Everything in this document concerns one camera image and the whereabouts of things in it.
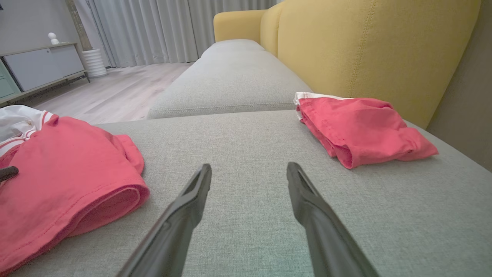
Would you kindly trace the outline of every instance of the sofa seat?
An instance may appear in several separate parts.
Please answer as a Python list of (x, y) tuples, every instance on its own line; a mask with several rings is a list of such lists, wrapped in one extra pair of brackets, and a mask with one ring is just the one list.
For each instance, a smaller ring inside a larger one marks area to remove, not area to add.
[(148, 118), (295, 109), (311, 89), (258, 43), (221, 41), (160, 93)]
[(299, 163), (382, 277), (490, 276), (492, 173), (421, 130), (440, 154), (347, 170), (294, 110), (100, 125), (145, 159), (149, 200), (12, 274), (114, 276), (203, 163), (212, 183), (183, 276), (313, 276), (286, 168)]

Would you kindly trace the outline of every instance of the white decorative sculpture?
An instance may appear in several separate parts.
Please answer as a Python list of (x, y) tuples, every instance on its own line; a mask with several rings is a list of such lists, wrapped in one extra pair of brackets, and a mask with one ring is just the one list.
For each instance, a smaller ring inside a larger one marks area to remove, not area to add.
[(60, 42), (57, 40), (57, 35), (55, 33), (49, 33), (48, 37), (51, 39), (51, 44), (59, 44)]

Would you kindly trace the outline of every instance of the wooden floor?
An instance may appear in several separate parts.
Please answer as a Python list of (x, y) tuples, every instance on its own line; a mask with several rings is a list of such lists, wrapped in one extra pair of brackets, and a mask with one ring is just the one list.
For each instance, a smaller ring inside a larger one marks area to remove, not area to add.
[(100, 78), (78, 80), (50, 92), (17, 101), (59, 116), (71, 116), (90, 124), (142, 120), (159, 93), (192, 63), (155, 64), (109, 69)]

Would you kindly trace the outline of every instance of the yellow upholstery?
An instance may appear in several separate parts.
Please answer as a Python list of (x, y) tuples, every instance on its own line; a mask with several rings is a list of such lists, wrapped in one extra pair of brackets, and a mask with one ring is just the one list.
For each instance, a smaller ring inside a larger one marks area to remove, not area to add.
[(261, 40), (264, 11), (218, 14), (214, 28), (217, 41), (260, 41), (316, 93), (385, 100), (425, 128), (479, 8), (480, 0), (285, 0), (264, 14)]
[(261, 46), (275, 56), (277, 56), (278, 24), (283, 4), (284, 2), (281, 2), (269, 8), (261, 18)]
[(215, 41), (251, 39), (260, 43), (261, 17), (267, 10), (221, 12), (214, 17)]

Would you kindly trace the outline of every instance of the folded red garment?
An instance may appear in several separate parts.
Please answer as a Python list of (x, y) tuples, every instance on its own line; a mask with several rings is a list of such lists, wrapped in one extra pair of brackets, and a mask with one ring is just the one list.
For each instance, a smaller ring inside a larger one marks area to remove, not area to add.
[(412, 161), (438, 154), (391, 104), (371, 98), (335, 99), (298, 93), (301, 121), (331, 157), (348, 169), (391, 160)]
[(45, 116), (41, 130), (0, 157), (0, 168), (19, 169), (0, 187), (0, 275), (66, 237), (134, 211), (149, 197), (140, 176), (144, 160), (130, 137)]

